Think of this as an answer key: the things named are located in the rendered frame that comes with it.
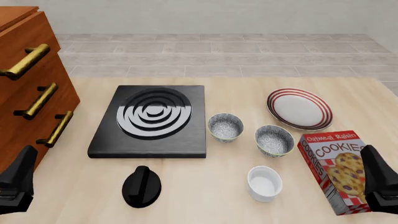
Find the red oatmeal raisin cookie box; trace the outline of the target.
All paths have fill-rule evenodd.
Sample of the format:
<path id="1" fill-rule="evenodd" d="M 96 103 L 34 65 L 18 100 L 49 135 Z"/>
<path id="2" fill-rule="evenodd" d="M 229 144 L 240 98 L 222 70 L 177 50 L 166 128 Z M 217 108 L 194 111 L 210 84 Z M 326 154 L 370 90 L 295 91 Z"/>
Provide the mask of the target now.
<path id="1" fill-rule="evenodd" d="M 371 211 L 360 153 L 365 146 L 352 130 L 304 134 L 297 144 L 336 215 Z"/>

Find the round black stove knob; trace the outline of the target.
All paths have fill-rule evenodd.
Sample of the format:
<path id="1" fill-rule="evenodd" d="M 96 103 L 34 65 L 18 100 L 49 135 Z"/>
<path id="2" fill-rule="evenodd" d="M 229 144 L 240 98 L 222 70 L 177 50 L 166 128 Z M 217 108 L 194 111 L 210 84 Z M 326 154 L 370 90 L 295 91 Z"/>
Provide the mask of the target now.
<path id="1" fill-rule="evenodd" d="M 123 183 L 124 201 L 133 208 L 145 208 L 159 197 L 162 184 L 159 176 L 147 166 L 138 166 Z"/>

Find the large wooden cabinet drawer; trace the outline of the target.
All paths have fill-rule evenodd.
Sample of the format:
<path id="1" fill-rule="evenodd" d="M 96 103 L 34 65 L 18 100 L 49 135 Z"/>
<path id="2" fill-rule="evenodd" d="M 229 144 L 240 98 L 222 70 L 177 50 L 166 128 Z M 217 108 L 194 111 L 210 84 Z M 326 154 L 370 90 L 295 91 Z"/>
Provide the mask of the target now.
<path id="1" fill-rule="evenodd" d="M 26 48 L 36 48 L 40 44 L 50 46 L 50 52 L 20 79 L 13 81 L 0 76 L 0 105 L 30 81 L 39 68 L 60 50 L 44 12 L 36 12 L 0 33 L 0 70 L 12 68 L 27 55 Z"/>

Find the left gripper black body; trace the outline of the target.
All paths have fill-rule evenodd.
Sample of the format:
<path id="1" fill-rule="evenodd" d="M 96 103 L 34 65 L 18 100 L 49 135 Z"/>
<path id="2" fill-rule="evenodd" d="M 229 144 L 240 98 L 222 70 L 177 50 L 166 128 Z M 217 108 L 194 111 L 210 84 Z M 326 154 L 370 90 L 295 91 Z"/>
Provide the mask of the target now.
<path id="1" fill-rule="evenodd" d="M 30 192 L 0 189 L 0 214 L 26 212 L 33 200 Z"/>

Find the small white ramekin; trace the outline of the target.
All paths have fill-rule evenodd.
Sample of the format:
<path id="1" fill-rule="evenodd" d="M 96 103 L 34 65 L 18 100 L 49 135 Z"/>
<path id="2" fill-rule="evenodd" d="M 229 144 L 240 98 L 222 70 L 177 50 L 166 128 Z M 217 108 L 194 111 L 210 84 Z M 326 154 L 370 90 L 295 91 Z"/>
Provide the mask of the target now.
<path id="1" fill-rule="evenodd" d="M 247 176 L 248 193 L 256 201 L 268 203 L 280 194 L 283 182 L 280 175 L 270 167 L 253 167 Z"/>

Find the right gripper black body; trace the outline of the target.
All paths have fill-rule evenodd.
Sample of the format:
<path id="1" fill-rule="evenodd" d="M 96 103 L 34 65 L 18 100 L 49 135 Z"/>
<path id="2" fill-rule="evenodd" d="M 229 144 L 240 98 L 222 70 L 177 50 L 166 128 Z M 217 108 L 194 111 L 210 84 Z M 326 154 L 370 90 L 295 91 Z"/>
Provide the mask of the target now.
<path id="1" fill-rule="evenodd" d="M 378 192 L 371 192 L 365 199 L 372 212 L 398 213 L 398 196 L 384 197 Z"/>

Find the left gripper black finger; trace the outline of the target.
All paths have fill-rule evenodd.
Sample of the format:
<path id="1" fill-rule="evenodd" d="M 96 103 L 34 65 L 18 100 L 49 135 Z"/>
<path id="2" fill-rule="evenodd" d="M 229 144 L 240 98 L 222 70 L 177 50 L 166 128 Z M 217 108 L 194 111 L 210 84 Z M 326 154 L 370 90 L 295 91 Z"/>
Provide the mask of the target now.
<path id="1" fill-rule="evenodd" d="M 14 162 L 0 174 L 0 194 L 34 193 L 33 173 L 38 152 L 26 145 Z"/>

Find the wooden cabinet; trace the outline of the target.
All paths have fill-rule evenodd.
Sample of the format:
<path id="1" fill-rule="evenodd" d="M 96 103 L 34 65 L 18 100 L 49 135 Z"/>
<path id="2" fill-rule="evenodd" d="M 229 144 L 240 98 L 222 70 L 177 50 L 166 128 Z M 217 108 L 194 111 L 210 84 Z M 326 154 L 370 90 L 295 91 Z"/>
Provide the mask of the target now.
<path id="1" fill-rule="evenodd" d="M 43 12 L 38 9 L 38 7 L 34 6 L 24 6 L 24 7 L 1 7 L 0 6 L 0 33 L 5 31 L 6 29 L 14 26 L 18 22 L 24 20 L 25 18 L 31 16 L 36 12 Z M 19 151 L 11 151 L 5 152 L 0 150 L 0 172 L 5 170 L 17 157 L 17 155 L 22 150 Z"/>

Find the grey patterned bowl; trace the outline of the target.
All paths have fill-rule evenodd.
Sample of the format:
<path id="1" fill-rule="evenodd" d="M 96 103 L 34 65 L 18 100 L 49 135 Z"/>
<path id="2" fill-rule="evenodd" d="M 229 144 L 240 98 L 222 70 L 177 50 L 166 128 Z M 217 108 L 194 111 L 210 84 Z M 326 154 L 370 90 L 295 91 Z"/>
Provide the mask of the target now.
<path id="1" fill-rule="evenodd" d="M 244 131 L 241 119 L 231 113 L 213 115 L 208 120 L 207 127 L 213 138 L 223 143 L 235 141 Z"/>
<path id="2" fill-rule="evenodd" d="M 261 126 L 256 130 L 254 138 L 257 148 L 268 157 L 286 156 L 294 150 L 292 134 L 280 126 Z"/>

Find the flat black stove plate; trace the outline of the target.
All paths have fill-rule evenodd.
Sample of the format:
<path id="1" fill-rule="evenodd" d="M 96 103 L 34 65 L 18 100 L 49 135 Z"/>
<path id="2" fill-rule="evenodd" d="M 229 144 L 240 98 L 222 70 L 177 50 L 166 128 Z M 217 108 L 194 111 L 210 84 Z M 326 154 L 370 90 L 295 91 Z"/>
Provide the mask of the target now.
<path id="1" fill-rule="evenodd" d="M 90 158 L 205 158 L 205 87 L 119 85 Z"/>

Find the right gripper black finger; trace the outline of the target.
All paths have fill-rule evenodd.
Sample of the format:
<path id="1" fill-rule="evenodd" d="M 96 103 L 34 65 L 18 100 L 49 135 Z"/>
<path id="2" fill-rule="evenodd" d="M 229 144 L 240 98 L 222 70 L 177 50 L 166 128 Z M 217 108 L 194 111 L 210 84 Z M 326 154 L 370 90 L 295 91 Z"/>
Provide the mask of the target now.
<path id="1" fill-rule="evenodd" d="M 377 192 L 382 197 L 398 197 L 398 173 L 372 145 L 361 150 L 365 173 L 365 194 Z"/>

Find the white plate with red rings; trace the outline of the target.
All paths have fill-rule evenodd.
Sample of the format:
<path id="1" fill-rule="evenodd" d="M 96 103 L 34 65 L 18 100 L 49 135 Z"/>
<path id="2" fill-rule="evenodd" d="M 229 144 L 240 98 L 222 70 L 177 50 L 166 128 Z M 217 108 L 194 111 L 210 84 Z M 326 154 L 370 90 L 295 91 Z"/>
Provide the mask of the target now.
<path id="1" fill-rule="evenodd" d="M 329 104 L 320 96 L 303 89 L 276 89 L 268 95 L 266 107 L 275 119 L 299 130 L 324 130 L 333 122 Z"/>

